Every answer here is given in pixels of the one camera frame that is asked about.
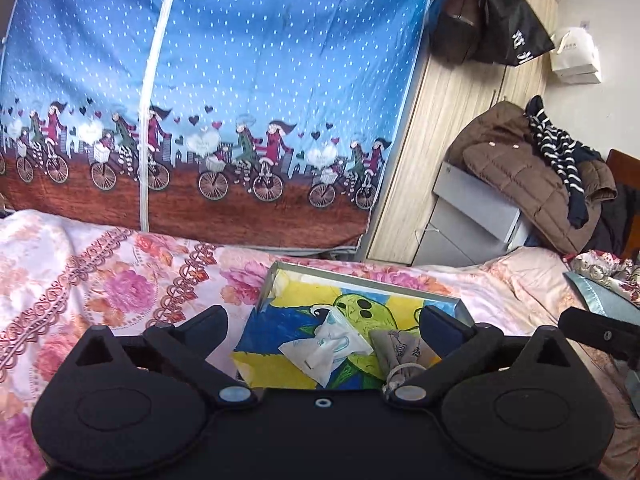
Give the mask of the grey linen drawstring pouch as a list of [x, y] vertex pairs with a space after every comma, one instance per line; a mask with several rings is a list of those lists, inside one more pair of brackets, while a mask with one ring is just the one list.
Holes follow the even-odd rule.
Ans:
[[371, 346], [390, 393], [439, 363], [442, 358], [420, 336], [406, 330], [370, 330]]

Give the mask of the white teal printed face mask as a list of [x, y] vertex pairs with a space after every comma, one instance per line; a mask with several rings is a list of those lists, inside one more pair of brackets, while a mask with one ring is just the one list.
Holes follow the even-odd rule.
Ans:
[[349, 356], [370, 356], [373, 348], [338, 307], [312, 306], [310, 313], [322, 322], [314, 336], [285, 342], [279, 351], [301, 372], [326, 388], [334, 370]]

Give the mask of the teal satin pillow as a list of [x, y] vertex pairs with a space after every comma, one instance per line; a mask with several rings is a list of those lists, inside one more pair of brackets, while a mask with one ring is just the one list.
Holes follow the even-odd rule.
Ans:
[[590, 312], [634, 325], [639, 324], [639, 309], [627, 299], [575, 272], [565, 272], [564, 275], [582, 297], [582, 302]]

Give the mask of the floral patterned pillow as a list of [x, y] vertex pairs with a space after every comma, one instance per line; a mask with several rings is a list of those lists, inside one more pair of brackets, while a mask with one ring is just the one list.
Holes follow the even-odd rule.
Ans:
[[638, 259], [622, 259], [612, 252], [590, 249], [570, 260], [570, 268], [639, 307]]

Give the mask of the grey tray with frog picture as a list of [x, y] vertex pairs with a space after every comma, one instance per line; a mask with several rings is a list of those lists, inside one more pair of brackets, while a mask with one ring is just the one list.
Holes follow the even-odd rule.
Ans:
[[436, 278], [401, 268], [251, 261], [224, 274], [224, 300], [252, 309], [231, 353], [252, 388], [376, 389], [403, 362], [429, 367], [472, 316]]

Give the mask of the grey storage box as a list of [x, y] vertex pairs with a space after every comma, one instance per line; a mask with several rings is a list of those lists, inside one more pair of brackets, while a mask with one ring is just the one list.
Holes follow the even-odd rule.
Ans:
[[435, 207], [418, 235], [414, 266], [472, 266], [523, 246], [532, 224], [517, 206], [472, 174], [443, 162]]

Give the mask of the floral pink bedspread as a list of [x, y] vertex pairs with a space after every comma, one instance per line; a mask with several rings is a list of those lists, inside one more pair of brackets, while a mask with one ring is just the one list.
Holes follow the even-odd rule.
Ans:
[[[212, 304], [237, 342], [272, 255], [96, 226], [34, 210], [1, 223], [1, 474], [46, 471], [30, 414], [86, 329], [138, 334], [153, 321], [180, 323]], [[579, 298], [553, 252], [524, 248], [467, 268], [312, 260], [316, 269], [461, 300], [477, 321], [513, 335], [555, 322]]]

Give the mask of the navy white striped garment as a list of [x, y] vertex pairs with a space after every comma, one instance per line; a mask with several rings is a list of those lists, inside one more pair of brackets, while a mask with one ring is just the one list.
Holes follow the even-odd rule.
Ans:
[[567, 219], [573, 228], [582, 228], [589, 220], [582, 177], [581, 162], [601, 160], [599, 152], [573, 139], [570, 134], [553, 125], [544, 108], [541, 96], [531, 98], [525, 115], [533, 141], [541, 158], [562, 180], [568, 193]]

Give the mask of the brown puffer jacket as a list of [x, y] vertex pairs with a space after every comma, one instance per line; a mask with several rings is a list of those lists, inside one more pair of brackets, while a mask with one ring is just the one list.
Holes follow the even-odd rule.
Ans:
[[520, 208], [542, 242], [561, 255], [579, 254], [600, 219], [602, 204], [614, 200], [614, 177], [602, 160], [577, 165], [588, 220], [570, 224], [570, 193], [534, 145], [525, 110], [501, 101], [467, 124], [448, 148], [446, 162], [479, 178]]

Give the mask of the wooden wardrobe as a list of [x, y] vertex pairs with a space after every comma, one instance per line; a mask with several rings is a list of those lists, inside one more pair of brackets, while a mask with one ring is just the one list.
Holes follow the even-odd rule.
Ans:
[[424, 44], [357, 258], [413, 263], [437, 203], [433, 188], [448, 146], [495, 102], [523, 106], [544, 92], [549, 75], [546, 54], [518, 67], [473, 61], [450, 67]]

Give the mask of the blue bicycle print curtain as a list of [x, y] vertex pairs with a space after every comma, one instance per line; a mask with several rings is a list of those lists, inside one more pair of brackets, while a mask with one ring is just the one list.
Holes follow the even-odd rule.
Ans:
[[1, 192], [224, 245], [354, 250], [430, 0], [16, 0]]

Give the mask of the white paper gift bag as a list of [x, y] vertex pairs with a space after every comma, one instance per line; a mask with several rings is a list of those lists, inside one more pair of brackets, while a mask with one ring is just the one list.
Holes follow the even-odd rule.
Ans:
[[562, 84], [600, 84], [603, 81], [600, 52], [583, 27], [564, 27], [551, 36], [552, 72]]

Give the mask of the black shopping bag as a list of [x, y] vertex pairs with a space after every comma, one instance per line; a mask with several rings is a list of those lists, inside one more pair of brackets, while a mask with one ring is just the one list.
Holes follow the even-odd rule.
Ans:
[[520, 66], [551, 52], [554, 43], [526, 0], [478, 0], [480, 40], [472, 60]]

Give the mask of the dark brown handbag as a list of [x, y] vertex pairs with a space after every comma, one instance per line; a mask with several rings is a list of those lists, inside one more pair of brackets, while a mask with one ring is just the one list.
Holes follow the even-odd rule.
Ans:
[[449, 65], [463, 64], [480, 42], [478, 0], [433, 0], [426, 30], [431, 55]]

